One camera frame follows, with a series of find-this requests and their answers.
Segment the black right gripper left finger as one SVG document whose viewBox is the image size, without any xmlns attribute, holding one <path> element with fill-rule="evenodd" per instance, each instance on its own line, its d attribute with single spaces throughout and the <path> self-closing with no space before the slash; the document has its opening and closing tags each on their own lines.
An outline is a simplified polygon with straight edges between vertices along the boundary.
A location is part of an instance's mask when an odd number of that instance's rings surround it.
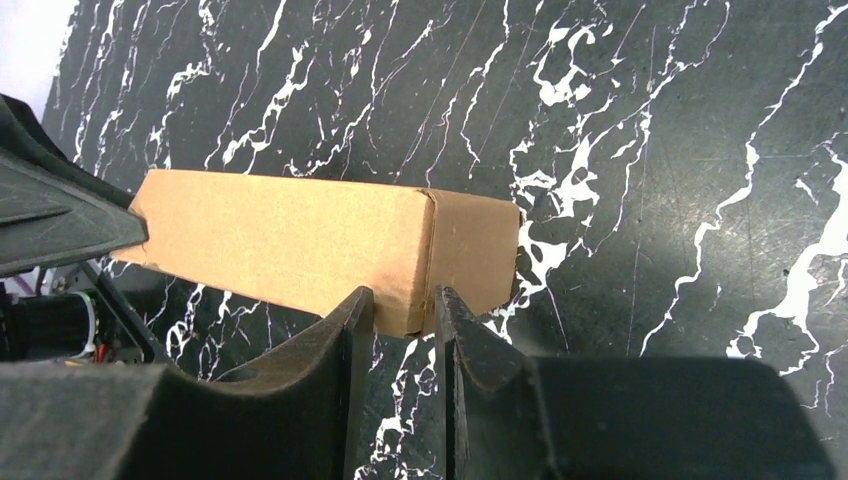
<svg viewBox="0 0 848 480">
<path fill-rule="evenodd" d="M 215 382 L 164 364 L 1 367 L 5 479 L 350 479 L 374 295 Z"/>
</svg>

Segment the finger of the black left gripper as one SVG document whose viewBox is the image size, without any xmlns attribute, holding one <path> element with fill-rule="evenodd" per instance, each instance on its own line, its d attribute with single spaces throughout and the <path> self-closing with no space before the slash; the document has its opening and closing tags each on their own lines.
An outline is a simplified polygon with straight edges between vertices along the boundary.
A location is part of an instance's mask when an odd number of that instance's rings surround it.
<svg viewBox="0 0 848 480">
<path fill-rule="evenodd" d="M 25 163 L 69 182 L 103 200 L 127 210 L 133 195 L 92 175 L 70 161 L 52 142 L 30 106 L 1 95 L 1 147 Z"/>
<path fill-rule="evenodd" d="M 145 221 L 1 151 L 1 275 L 92 259 L 148 240 Z"/>
</svg>

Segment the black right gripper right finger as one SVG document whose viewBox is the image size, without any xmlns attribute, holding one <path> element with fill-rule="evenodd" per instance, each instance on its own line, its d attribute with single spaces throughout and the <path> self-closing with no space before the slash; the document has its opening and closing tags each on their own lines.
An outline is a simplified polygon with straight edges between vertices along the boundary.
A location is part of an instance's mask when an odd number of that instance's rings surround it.
<svg viewBox="0 0 848 480">
<path fill-rule="evenodd" d="M 449 479 L 833 479 L 770 366 L 526 355 L 450 287 L 434 295 Z"/>
</svg>

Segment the brown cardboard box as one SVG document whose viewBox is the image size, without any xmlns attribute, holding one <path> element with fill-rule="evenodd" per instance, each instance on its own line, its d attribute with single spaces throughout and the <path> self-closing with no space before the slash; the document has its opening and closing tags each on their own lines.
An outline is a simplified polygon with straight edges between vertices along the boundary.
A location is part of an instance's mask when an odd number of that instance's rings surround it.
<svg viewBox="0 0 848 480">
<path fill-rule="evenodd" d="M 395 337 L 434 332 L 438 286 L 475 314 L 505 304 L 521 224 L 513 203 L 465 193 L 165 169 L 130 210 L 148 237 L 116 260 L 319 316 L 365 286 Z"/>
</svg>

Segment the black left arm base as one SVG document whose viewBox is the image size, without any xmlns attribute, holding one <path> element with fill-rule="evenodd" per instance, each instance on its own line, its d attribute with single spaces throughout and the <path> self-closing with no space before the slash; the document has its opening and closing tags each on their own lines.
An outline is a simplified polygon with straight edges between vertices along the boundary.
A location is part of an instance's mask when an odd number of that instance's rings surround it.
<svg viewBox="0 0 848 480">
<path fill-rule="evenodd" d="M 1 360 L 68 365 L 170 361 L 94 260 L 1 278 Z"/>
</svg>

